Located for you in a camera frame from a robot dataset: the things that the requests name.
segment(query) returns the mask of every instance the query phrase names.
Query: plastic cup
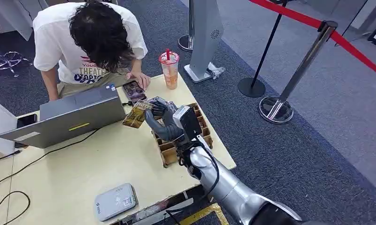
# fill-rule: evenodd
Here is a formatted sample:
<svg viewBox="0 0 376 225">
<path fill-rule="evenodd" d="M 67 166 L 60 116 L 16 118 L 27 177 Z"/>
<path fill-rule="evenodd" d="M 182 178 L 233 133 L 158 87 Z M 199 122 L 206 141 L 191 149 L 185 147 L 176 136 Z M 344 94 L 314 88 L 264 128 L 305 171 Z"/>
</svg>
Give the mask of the plastic cup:
<svg viewBox="0 0 376 225">
<path fill-rule="evenodd" d="M 179 55 L 175 52 L 169 51 L 169 59 L 167 59 L 167 52 L 159 56 L 159 62 L 162 65 L 164 79 L 168 89 L 175 89 L 178 85 L 178 61 Z"/>
</svg>

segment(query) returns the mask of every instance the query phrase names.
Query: silver laptop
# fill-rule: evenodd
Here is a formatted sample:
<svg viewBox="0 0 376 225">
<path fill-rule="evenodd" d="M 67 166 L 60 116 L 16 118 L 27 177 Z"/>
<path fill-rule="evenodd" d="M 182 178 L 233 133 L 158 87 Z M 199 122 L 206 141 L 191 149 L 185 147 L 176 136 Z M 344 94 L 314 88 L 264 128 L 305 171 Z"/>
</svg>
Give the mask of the silver laptop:
<svg viewBox="0 0 376 225">
<path fill-rule="evenodd" d="M 102 86 L 40 106 L 40 121 L 0 134 L 11 141 L 47 148 L 125 118 L 118 92 Z"/>
</svg>

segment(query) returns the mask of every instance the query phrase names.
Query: floor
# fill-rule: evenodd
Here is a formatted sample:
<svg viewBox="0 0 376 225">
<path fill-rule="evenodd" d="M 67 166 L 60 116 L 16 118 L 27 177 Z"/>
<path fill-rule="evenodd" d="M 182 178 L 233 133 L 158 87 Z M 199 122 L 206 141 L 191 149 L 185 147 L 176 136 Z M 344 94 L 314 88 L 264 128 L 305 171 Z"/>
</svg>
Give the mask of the floor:
<svg viewBox="0 0 376 225">
<path fill-rule="evenodd" d="M 177 39 L 187 33 L 187 7 L 179 0 L 124 0 L 122 5 L 140 22 L 149 50 L 143 64 L 147 75 L 162 72 L 157 57 L 164 49 L 180 54 L 179 72 L 236 161 L 233 173 L 244 183 L 305 220 L 376 223 L 374 72 L 328 42 L 289 99 L 297 112 L 293 120 L 273 125 L 258 114 L 260 99 L 241 95 L 237 83 L 254 74 L 275 13 L 246 0 L 218 0 L 225 33 L 213 62 L 227 71 L 217 80 L 193 84 L 182 70 L 190 53 L 177 47 Z M 288 7 L 322 19 L 300 2 Z M 282 18 L 260 72 L 265 95 L 283 90 L 316 35 Z M 365 40 L 354 45 L 376 63 L 376 46 Z M 25 42 L 13 32 L 0 35 L 0 48 L 34 57 L 33 39 Z M 37 110 L 47 100 L 33 67 L 18 78 L 0 77 L 0 103 L 16 115 Z"/>
<path fill-rule="evenodd" d="M 234 4 L 218 0 L 218 5 L 225 26 L 223 40 L 256 68 L 277 14 L 246 0 Z M 320 20 L 336 17 L 324 16 L 298 1 L 289 2 L 288 8 Z M 278 93 L 316 36 L 313 28 L 282 18 L 260 73 Z M 376 186 L 376 73 L 334 44 L 329 41 L 324 46 L 289 102 Z M 366 39 L 353 44 L 376 63 L 375 45 Z"/>
</svg>

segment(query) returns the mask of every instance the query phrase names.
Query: gray carpet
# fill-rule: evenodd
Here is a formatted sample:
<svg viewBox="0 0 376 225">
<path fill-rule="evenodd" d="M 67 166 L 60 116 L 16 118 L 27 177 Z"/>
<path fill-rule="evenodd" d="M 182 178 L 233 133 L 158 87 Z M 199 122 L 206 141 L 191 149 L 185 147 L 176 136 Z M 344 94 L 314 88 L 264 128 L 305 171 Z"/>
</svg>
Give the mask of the gray carpet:
<svg viewBox="0 0 376 225">
<path fill-rule="evenodd" d="M 19 52 L 31 62 L 35 57 L 33 35 L 27 42 L 17 31 L 0 34 L 0 49 Z M 14 78 L 9 70 L 0 71 L 0 104 L 16 116 L 39 110 L 49 100 L 40 72 L 26 63 L 14 70 L 19 77 Z"/>
<path fill-rule="evenodd" d="M 218 5 L 225 27 L 223 40 L 257 68 L 277 14 L 248 0 L 233 4 L 218 0 Z M 301 2 L 288 3 L 288 8 L 319 20 L 341 22 L 340 31 L 347 26 L 340 18 L 347 15 L 343 6 L 333 15 L 323 15 Z M 316 36 L 314 28 L 282 17 L 260 76 L 281 93 Z M 289 102 L 376 186 L 376 73 L 334 44 L 330 40 L 320 51 Z M 376 63 L 375 45 L 366 39 L 353 45 Z"/>
</svg>

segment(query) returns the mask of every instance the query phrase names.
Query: red straw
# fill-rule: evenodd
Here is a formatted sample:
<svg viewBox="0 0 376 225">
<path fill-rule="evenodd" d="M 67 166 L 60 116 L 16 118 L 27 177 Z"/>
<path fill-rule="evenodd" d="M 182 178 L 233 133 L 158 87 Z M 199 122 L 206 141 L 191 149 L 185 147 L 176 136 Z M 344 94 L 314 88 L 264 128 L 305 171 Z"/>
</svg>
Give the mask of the red straw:
<svg viewBox="0 0 376 225">
<path fill-rule="evenodd" d="M 170 49 L 166 49 L 166 53 L 167 53 L 167 60 L 170 60 Z"/>
</svg>

